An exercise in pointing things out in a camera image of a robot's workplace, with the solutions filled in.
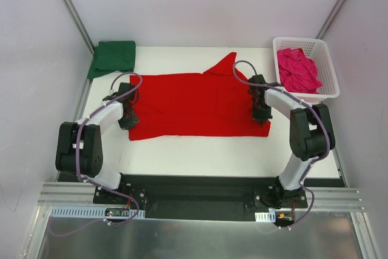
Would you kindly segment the red t shirt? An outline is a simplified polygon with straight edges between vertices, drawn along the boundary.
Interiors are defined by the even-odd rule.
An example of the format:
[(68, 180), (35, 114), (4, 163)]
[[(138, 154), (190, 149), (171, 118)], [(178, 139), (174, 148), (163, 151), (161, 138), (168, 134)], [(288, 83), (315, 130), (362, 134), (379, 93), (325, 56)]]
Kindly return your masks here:
[(131, 76), (130, 82), (139, 85), (139, 101), (133, 106), (139, 123), (129, 131), (129, 139), (267, 137), (270, 122), (252, 118), (247, 78), (232, 71), (236, 56), (231, 52), (202, 73)]

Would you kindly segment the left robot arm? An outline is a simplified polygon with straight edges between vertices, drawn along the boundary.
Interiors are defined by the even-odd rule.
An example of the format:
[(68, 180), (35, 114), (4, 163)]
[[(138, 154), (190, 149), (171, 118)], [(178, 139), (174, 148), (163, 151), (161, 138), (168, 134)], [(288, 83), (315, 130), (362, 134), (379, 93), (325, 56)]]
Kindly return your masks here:
[(76, 175), (81, 182), (106, 187), (107, 196), (116, 204), (125, 202), (128, 188), (120, 184), (122, 175), (103, 165), (102, 135), (111, 126), (131, 130), (139, 119), (134, 104), (139, 100), (138, 86), (122, 82), (118, 91), (106, 96), (89, 116), (59, 127), (55, 167)]

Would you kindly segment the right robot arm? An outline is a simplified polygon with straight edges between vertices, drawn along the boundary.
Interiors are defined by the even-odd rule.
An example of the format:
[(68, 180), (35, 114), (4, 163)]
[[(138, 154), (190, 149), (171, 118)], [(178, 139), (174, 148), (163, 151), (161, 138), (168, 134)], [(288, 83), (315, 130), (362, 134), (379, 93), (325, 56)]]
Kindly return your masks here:
[(260, 202), (274, 209), (287, 207), (303, 192), (304, 180), (315, 163), (335, 147), (329, 109), (311, 105), (287, 92), (278, 83), (267, 83), (262, 75), (249, 80), (252, 118), (263, 125), (272, 119), (272, 109), (289, 120), (289, 145), (292, 155), (275, 178), (273, 186), (260, 195)]

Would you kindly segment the pink t shirt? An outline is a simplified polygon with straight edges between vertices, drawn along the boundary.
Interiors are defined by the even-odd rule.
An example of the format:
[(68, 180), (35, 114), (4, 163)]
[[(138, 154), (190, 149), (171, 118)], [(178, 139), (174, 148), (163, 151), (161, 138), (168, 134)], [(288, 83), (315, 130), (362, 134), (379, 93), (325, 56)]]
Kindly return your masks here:
[(318, 68), (302, 48), (281, 49), (277, 53), (280, 83), (289, 92), (317, 94), (323, 86), (318, 79)]

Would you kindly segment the folded green t shirt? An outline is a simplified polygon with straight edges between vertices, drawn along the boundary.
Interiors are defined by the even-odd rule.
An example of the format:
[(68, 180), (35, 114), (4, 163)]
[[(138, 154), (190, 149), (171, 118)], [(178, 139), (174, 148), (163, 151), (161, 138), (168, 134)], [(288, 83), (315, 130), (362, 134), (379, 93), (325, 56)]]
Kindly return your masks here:
[(135, 41), (100, 41), (95, 47), (88, 79), (113, 72), (133, 72), (136, 59)]

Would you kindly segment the white plastic basket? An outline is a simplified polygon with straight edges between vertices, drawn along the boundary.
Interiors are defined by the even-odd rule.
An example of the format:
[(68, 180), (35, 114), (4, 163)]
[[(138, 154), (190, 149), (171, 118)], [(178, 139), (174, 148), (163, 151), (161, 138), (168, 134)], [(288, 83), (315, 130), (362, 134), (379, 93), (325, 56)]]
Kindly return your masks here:
[(318, 80), (322, 86), (317, 93), (292, 92), (294, 96), (309, 103), (320, 103), (325, 99), (336, 98), (340, 94), (335, 69), (327, 44), (314, 38), (276, 37), (273, 39), (273, 55), (276, 81), (281, 82), (277, 52), (283, 49), (302, 49), (305, 56), (315, 62), (318, 69)]

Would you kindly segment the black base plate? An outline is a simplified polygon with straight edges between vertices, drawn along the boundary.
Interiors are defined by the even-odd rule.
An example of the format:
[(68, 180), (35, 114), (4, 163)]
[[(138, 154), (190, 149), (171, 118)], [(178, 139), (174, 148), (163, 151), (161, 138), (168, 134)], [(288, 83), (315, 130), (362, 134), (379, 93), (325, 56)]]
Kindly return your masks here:
[(118, 192), (135, 199), (132, 210), (166, 220), (253, 221), (265, 212), (259, 198), (274, 177), (124, 175)]

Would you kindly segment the aluminium frame rail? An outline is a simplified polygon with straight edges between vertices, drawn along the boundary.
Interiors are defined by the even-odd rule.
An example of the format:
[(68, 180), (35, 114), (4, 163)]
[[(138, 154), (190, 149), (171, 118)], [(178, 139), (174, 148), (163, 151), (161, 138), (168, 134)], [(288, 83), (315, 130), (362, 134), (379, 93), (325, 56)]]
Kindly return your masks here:
[(87, 206), (93, 204), (94, 193), (95, 187), (87, 183), (45, 183), (38, 199), (38, 205)]

